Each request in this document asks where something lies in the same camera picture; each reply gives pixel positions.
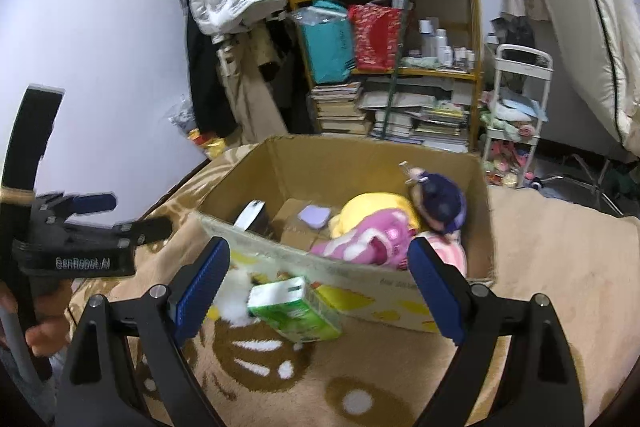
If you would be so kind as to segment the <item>person's hand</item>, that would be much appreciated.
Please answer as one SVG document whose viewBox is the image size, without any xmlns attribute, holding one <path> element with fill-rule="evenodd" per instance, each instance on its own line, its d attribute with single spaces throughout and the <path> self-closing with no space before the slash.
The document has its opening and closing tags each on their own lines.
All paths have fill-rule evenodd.
<svg viewBox="0 0 640 427">
<path fill-rule="evenodd" d="M 26 345 L 36 357 L 52 357 L 67 345 L 70 324 L 65 310 L 72 298 L 72 282 L 57 280 L 54 291 L 34 300 L 38 324 L 25 331 Z"/>
</svg>

